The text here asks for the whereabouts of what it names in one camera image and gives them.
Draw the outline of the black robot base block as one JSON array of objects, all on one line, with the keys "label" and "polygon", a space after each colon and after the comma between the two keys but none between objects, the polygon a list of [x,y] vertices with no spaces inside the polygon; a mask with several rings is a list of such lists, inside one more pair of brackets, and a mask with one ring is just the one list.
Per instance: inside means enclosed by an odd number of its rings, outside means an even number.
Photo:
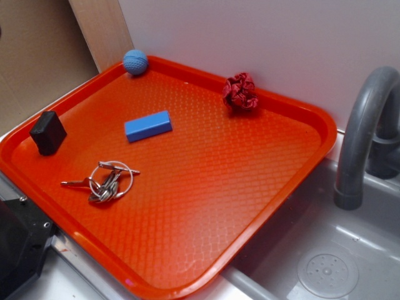
[{"label": "black robot base block", "polygon": [[41,276],[56,231],[28,197],[1,201],[1,299],[12,299]]}]

